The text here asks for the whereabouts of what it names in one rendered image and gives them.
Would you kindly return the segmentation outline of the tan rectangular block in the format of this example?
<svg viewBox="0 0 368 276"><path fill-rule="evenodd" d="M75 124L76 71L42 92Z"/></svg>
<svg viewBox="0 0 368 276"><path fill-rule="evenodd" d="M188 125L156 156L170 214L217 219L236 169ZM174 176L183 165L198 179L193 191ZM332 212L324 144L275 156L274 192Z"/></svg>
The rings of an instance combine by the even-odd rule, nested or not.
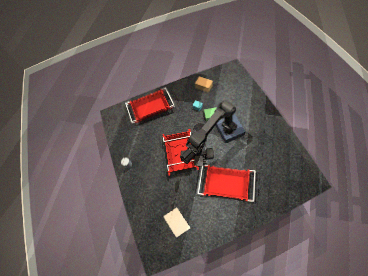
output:
<svg viewBox="0 0 368 276"><path fill-rule="evenodd" d="M200 77L200 76L195 83L195 89L198 89L198 90L201 90L207 93L210 92L212 87L213 87L213 83L211 80Z"/></svg>

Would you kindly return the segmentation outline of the grey cylinder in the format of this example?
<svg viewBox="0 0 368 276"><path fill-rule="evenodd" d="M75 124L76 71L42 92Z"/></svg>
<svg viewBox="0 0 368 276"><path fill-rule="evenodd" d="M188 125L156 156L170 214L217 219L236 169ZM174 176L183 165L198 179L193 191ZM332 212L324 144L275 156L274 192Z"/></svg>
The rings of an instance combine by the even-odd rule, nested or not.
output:
<svg viewBox="0 0 368 276"><path fill-rule="evenodd" d="M132 163L131 163L127 158L122 159L121 163L122 163L122 165L124 165L126 168L130 168L130 167L132 167Z"/></svg>

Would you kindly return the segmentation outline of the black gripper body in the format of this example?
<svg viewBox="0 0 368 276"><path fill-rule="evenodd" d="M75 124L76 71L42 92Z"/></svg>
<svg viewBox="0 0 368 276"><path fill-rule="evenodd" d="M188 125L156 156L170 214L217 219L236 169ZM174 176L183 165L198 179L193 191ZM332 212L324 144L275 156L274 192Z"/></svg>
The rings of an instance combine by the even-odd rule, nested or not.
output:
<svg viewBox="0 0 368 276"><path fill-rule="evenodd" d="M180 152L180 155L184 152L185 150L182 150L181 152ZM214 159L214 153L213 153L213 149L212 148L206 148L206 151L201 151L201 153L199 153L199 154L195 154L195 156L198 156L198 155L201 155L201 154L203 154L203 155L206 155L207 156L207 159L209 160L209 159Z"/></svg>

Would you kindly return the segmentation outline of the light green flat block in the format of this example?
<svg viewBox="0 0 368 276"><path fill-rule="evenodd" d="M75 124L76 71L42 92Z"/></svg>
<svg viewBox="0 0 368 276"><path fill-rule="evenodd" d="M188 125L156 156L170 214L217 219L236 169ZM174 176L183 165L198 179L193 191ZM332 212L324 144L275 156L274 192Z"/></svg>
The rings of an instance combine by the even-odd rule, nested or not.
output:
<svg viewBox="0 0 368 276"><path fill-rule="evenodd" d="M206 121L208 121L208 119L213 115L216 108L204 109L204 114L205 114Z"/></svg>

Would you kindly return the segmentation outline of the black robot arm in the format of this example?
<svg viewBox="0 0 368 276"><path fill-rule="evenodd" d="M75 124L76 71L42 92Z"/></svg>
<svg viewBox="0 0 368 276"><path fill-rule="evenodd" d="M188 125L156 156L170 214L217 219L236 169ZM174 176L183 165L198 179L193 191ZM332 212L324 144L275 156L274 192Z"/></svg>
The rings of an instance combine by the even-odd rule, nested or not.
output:
<svg viewBox="0 0 368 276"><path fill-rule="evenodd" d="M220 121L221 118L225 117L222 123L224 127L224 132L226 135L234 133L237 125L232 121L232 115L236 111L236 107L228 103L227 101L220 102L219 106L215 109L213 115L208 119L204 126L195 131L188 139L186 143L187 149L180 155L180 159L188 164L194 158L194 166L205 166L207 164L207 159L204 155L195 156L202 151L207 140L207 135L215 127L215 125ZM191 144L190 144L191 143Z"/></svg>

